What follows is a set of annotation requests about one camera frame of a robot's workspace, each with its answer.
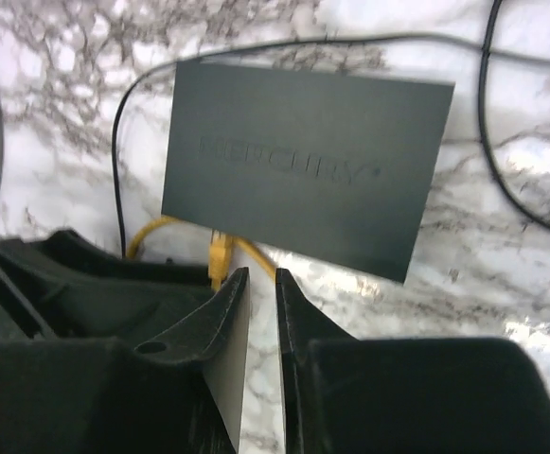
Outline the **black network switch box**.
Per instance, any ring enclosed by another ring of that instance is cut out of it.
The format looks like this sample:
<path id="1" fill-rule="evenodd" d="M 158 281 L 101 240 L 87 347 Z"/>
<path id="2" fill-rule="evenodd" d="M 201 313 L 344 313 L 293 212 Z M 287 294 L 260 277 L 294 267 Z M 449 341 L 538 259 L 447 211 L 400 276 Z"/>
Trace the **black network switch box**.
<path id="1" fill-rule="evenodd" d="M 403 282 L 453 91 L 181 62 L 162 213 Z"/>

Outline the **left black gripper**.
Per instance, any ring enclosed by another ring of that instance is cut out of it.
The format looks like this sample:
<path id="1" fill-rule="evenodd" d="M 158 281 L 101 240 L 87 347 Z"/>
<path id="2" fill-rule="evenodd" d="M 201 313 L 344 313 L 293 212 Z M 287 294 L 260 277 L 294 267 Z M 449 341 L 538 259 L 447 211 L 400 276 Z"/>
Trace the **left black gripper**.
<path id="1" fill-rule="evenodd" d="M 0 453 L 234 453 L 249 274 L 0 237 Z"/>

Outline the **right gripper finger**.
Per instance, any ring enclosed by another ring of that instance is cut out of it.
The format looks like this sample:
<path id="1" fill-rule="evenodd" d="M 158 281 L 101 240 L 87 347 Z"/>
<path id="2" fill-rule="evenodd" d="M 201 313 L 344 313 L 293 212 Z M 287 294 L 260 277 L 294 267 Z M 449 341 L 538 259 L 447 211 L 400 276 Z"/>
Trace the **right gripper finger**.
<path id="1" fill-rule="evenodd" d="M 359 340 L 275 275 L 290 453 L 550 453 L 550 395 L 503 338 Z"/>

